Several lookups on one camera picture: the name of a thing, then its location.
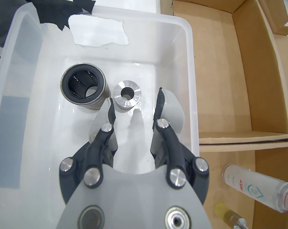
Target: metal screw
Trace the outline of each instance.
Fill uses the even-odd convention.
[[[112,130],[112,125],[110,123],[105,123],[102,125],[102,131],[108,133]]]
[[[60,170],[67,172],[68,170],[70,170],[73,166],[73,159],[71,157],[67,157],[65,159],[63,159],[63,161],[60,163]]]
[[[207,171],[209,168],[209,165],[207,164],[206,160],[204,160],[201,157],[198,157],[195,161],[197,169],[204,172]]]
[[[189,229],[190,219],[185,210],[180,207],[171,207],[165,215],[167,229]]]
[[[240,229],[249,229],[246,226],[246,220],[244,218],[240,218],[237,223],[236,223],[237,227],[239,227]]]
[[[95,185],[101,177],[101,173],[98,168],[90,168],[84,175],[84,182],[87,186]]]
[[[162,128],[162,129],[166,129],[169,126],[169,123],[165,119],[158,119],[157,125],[158,125],[158,127]]]
[[[186,183],[186,176],[181,169],[171,169],[169,173],[169,179],[174,186],[182,187]]]
[[[90,143],[92,143],[92,142],[94,141],[96,135],[97,135],[97,132],[93,133],[93,134],[89,137],[89,142],[90,142]]]

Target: cardboard box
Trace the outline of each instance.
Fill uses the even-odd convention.
[[[283,0],[160,0],[193,30],[199,142],[210,165],[204,203],[227,204],[249,228],[288,228],[279,213],[227,186],[233,163],[288,182],[288,16]]]

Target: cardboard divider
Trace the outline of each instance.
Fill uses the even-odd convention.
[[[284,133],[271,133],[271,132],[207,132],[199,133],[200,144],[234,144],[234,143],[246,143],[246,142],[261,142],[261,141],[273,141],[279,139],[287,139],[288,134]]]
[[[278,59],[257,0],[246,0],[233,13],[245,72],[252,129],[288,133]]]
[[[201,145],[201,152],[233,152],[288,147],[288,142]]]

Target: metal bolt head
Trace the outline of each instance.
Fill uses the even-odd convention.
[[[67,172],[68,170],[70,170],[73,166],[73,159],[71,157],[67,157],[65,159],[63,159],[63,161],[60,163],[60,170]]]
[[[157,125],[158,125],[158,127],[162,128],[162,129],[166,129],[166,128],[168,128],[169,123],[165,119],[158,119],[157,120]]]
[[[186,183],[186,176],[181,169],[172,169],[169,173],[169,179],[176,187],[183,187]]]
[[[197,169],[204,172],[207,171],[209,168],[209,165],[207,164],[206,160],[204,160],[201,157],[198,157],[195,161]]]
[[[112,125],[110,123],[105,123],[102,125],[102,131],[108,133],[112,130]]]
[[[167,229],[190,229],[190,219],[184,209],[174,206],[165,215],[165,225]]]
[[[90,142],[90,143],[92,143],[92,142],[94,141],[96,135],[97,135],[97,132],[93,133],[93,134],[89,137],[89,142]]]
[[[95,185],[101,177],[101,173],[98,168],[90,168],[84,175],[84,183],[87,186]]]
[[[85,208],[79,219],[78,227],[79,229],[102,229],[105,224],[105,214],[103,210],[96,206],[92,205]]]

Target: metal bushing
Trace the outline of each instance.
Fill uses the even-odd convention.
[[[78,219],[78,229],[102,229],[105,224],[105,214],[97,205],[87,207]]]
[[[93,64],[76,64],[67,69],[60,81],[63,96],[75,105],[92,110],[102,107],[110,90],[103,72]]]
[[[113,97],[119,108],[132,109],[141,99],[141,89],[131,80],[119,82],[113,91]]]
[[[190,219],[187,212],[181,207],[171,207],[165,215],[167,229],[190,229]]]

